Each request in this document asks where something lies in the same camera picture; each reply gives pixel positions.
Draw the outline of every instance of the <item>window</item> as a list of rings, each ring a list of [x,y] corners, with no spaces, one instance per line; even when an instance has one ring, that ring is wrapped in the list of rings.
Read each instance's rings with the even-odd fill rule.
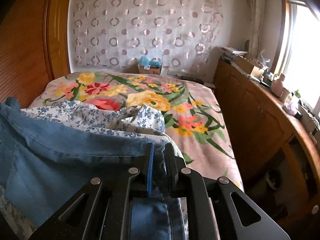
[[[320,111],[320,22],[303,0],[283,0],[283,6],[283,40],[274,70],[286,76],[285,87],[299,90],[303,101],[317,116]]]

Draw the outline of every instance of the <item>window frame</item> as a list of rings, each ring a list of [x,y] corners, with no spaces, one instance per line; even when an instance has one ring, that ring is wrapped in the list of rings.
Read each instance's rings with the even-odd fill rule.
[[[290,0],[281,0],[282,1],[282,15],[281,15],[281,28],[278,46],[276,48],[275,58],[273,60],[270,72],[272,73],[286,73],[288,70],[288,65],[290,62],[291,52],[292,52],[292,35],[293,27],[297,18],[297,5],[308,7],[312,14],[313,10],[305,3],[301,2],[302,0],[290,1]],[[320,116],[320,97],[316,103],[316,106],[312,108],[303,98],[301,98],[303,103],[305,103],[310,109],[311,113],[316,116],[319,120]]]

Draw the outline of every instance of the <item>bed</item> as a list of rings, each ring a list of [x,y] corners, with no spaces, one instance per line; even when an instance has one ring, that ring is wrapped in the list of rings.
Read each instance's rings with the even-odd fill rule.
[[[23,18],[20,11],[29,13]],[[165,133],[190,168],[213,179],[227,176],[243,189],[219,103],[209,88],[158,75],[70,73],[67,14],[68,0],[17,0],[12,6],[0,26],[2,101],[16,97],[23,108],[81,101],[111,111],[149,105],[161,111]]]

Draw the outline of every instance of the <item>metal bolt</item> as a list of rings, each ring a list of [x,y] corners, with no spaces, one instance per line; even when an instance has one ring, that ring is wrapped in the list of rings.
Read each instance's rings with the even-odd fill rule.
[[[182,169],[181,169],[181,172],[182,172],[183,174],[190,174],[190,173],[191,173],[191,170],[190,170],[189,168],[182,168]]]
[[[219,178],[219,182],[221,184],[228,184],[229,183],[229,179],[227,177],[220,177]]]
[[[134,167],[129,169],[129,173],[131,173],[131,174],[136,174],[136,173],[138,173],[138,171],[139,170],[137,168],[134,168]]]
[[[101,182],[101,179],[93,178],[93,179],[91,179],[90,182],[91,182],[92,185],[98,185]]]

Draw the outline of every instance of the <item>white wall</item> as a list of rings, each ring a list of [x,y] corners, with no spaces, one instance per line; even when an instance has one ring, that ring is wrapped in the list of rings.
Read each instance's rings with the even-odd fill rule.
[[[216,40],[212,43],[210,52],[211,67],[203,72],[199,70],[197,77],[205,82],[212,83],[213,75],[221,56],[221,50],[217,46],[228,46],[243,50],[244,43],[250,38],[250,8],[246,0],[221,0],[223,24]]]
[[[260,48],[265,49],[264,56],[270,58],[268,66],[272,66],[278,46],[281,28],[281,0],[266,0],[264,23],[260,32]]]

